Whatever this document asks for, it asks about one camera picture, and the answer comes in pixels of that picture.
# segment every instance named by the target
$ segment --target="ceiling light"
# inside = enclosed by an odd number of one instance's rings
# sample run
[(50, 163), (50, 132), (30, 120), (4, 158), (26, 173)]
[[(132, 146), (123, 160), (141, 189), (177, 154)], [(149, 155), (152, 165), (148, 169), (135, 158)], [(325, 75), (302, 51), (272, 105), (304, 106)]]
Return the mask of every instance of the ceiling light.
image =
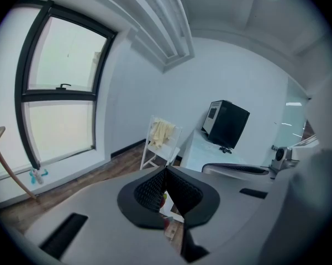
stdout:
[(287, 102), (286, 106), (302, 106), (300, 102)]

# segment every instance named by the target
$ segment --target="black slot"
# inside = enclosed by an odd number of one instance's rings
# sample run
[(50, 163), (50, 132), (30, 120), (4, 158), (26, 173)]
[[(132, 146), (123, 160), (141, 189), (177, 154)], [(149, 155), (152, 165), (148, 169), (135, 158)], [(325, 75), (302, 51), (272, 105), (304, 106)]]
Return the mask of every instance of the black slot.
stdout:
[(265, 199), (267, 196), (267, 192), (261, 192), (260, 190), (254, 190), (254, 189), (249, 189), (249, 188), (241, 189), (240, 193), (249, 195), (251, 197), (260, 198), (260, 199)]
[(87, 219), (84, 215), (71, 214), (40, 248), (54, 258), (60, 259)]

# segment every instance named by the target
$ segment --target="window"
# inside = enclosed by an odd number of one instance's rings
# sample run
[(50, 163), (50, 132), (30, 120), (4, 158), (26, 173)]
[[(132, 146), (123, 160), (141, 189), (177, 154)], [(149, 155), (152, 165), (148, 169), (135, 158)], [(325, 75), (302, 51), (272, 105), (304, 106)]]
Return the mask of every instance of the window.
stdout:
[(98, 85), (115, 32), (53, 1), (23, 0), (41, 10), (24, 41), (15, 111), (34, 168), (93, 149)]

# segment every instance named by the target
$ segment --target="baseboard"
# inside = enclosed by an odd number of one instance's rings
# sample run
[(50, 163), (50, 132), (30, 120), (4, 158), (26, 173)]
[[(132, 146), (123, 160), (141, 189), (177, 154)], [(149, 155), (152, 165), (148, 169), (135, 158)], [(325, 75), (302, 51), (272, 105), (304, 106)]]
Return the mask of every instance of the baseboard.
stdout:
[(122, 154), (122, 153), (124, 153), (125, 151), (128, 151), (128, 150), (132, 149), (133, 147), (138, 146), (139, 144), (142, 144), (142, 143), (145, 142), (145, 141), (146, 141), (146, 139), (142, 139), (142, 140), (140, 140), (140, 141), (138, 141), (138, 142), (136, 142), (136, 143), (134, 143), (134, 144), (130, 144), (130, 145), (127, 146), (127, 147), (124, 147), (124, 148), (122, 148), (122, 149), (120, 149), (120, 150), (117, 150), (116, 152), (111, 153), (111, 154), (110, 154), (110, 157), (113, 158), (113, 157), (115, 157), (115, 156), (118, 156), (119, 154)]

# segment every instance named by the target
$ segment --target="window sill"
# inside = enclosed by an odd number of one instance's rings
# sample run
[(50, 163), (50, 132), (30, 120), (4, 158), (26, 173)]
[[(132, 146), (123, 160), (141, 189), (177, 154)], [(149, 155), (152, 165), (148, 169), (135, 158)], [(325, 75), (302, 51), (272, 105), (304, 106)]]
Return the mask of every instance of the window sill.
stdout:
[[(29, 172), (18, 174), (18, 179), (34, 194), (56, 188), (89, 171), (107, 163), (100, 153), (90, 150), (64, 160), (42, 166), (49, 174), (43, 177), (43, 184), (32, 184)], [(11, 178), (0, 180), (0, 208), (22, 201), (29, 196)]]

